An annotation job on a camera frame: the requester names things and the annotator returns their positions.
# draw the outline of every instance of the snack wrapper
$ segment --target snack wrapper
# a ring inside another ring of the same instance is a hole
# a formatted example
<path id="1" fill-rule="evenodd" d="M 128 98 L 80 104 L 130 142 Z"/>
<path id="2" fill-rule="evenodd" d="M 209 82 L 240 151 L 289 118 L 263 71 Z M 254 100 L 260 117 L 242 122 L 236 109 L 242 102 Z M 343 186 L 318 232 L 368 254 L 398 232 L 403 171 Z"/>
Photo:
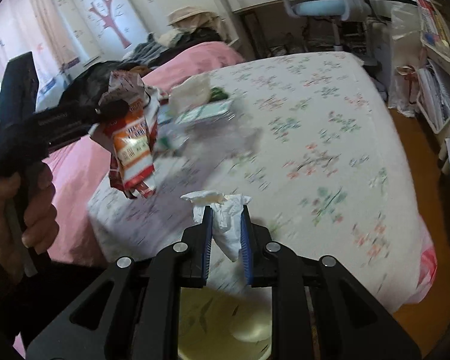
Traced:
<path id="1" fill-rule="evenodd" d="M 125 100 L 127 115 L 96 126 L 91 138 L 111 152 L 110 186 L 128 198 L 134 192 L 148 197 L 155 192 L 152 151 L 157 139 L 157 115 L 166 93 L 144 84 L 139 74 L 128 71 L 110 73 L 108 92 L 99 105 Z"/>

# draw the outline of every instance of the pink curtain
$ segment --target pink curtain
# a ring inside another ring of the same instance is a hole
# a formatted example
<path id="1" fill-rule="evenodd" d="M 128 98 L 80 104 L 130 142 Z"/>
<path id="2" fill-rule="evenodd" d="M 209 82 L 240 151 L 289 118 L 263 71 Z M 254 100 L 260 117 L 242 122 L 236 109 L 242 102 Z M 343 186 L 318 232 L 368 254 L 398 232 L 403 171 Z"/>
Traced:
<path id="1" fill-rule="evenodd" d="M 59 96 L 70 83 L 68 70 L 80 65 L 53 1 L 2 0 L 0 80 L 7 62 L 28 51 L 34 55 L 40 81 L 37 102 L 52 89 Z"/>

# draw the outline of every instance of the human hand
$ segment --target human hand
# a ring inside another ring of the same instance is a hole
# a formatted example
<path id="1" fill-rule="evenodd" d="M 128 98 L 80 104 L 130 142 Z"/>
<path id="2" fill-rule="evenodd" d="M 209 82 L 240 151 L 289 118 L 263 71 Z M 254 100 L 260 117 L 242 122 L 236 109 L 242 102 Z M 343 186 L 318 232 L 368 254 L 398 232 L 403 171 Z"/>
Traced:
<path id="1" fill-rule="evenodd" d="M 55 221 L 56 208 L 52 205 L 55 195 L 52 180 L 52 171 L 45 165 L 38 176 L 38 192 L 29 201 L 23 216 L 27 230 L 22 235 L 22 242 L 28 248 L 35 248 L 37 254 L 47 251 L 59 232 L 59 225 Z M 22 279 L 23 264 L 5 218 L 5 202 L 17 194 L 19 187 L 18 173 L 10 178 L 0 178 L 0 265 L 14 283 Z"/>

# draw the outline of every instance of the pink bedding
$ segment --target pink bedding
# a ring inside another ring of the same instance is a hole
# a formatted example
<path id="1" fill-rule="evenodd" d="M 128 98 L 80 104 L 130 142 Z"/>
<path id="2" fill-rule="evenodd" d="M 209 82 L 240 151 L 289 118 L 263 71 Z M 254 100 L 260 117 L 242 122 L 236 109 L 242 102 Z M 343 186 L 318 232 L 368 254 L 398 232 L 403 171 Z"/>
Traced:
<path id="1" fill-rule="evenodd" d="M 168 92 L 190 76 L 243 62 L 235 50 L 222 42 L 201 43 L 177 55 L 143 78 Z M 46 159 L 54 175 L 60 232 L 49 249 L 56 261 L 80 265 L 104 265 L 105 258 L 87 216 L 87 202 L 108 171 L 110 154 L 84 137 Z"/>

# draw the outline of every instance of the chair seat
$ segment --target chair seat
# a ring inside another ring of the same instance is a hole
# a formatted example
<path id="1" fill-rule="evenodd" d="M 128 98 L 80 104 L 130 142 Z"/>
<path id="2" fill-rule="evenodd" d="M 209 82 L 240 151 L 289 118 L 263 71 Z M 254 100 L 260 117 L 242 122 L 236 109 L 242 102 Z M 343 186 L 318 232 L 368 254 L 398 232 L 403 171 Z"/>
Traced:
<path id="1" fill-rule="evenodd" d="M 293 5 L 299 16 L 341 16 L 345 12 L 343 0 L 314 0 Z"/>

